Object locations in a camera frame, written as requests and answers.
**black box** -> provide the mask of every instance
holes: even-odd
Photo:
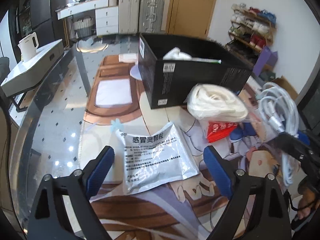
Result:
[[[178,47],[192,57],[221,59],[221,64],[163,60]],[[186,104],[198,83],[220,85],[239,93],[252,68],[213,41],[167,34],[140,34],[139,71],[151,109]]]

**electric kettle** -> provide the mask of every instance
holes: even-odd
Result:
[[[21,41],[19,41],[18,47],[21,50],[24,62],[32,59],[36,55],[36,49],[39,47],[37,34],[32,33],[23,38]]]

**screw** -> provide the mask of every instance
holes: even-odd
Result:
[[[73,172],[73,175],[75,175],[76,177],[80,176],[82,174],[82,170],[75,170]]]
[[[244,175],[244,170],[238,169],[238,170],[236,170],[236,174],[238,176],[243,176]]]
[[[269,173],[268,174],[268,179],[270,180],[274,180],[276,177],[272,174],[272,173]]]
[[[51,179],[51,175],[50,174],[44,175],[43,179],[44,181],[48,181],[49,179]]]

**silver suitcase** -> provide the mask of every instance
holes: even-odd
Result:
[[[158,33],[161,31],[164,0],[140,0],[140,33]]]
[[[138,32],[139,0],[119,0],[119,33]]]

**red packet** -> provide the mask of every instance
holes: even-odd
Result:
[[[238,123],[235,122],[209,122],[207,133],[209,143],[227,137],[237,126]]]

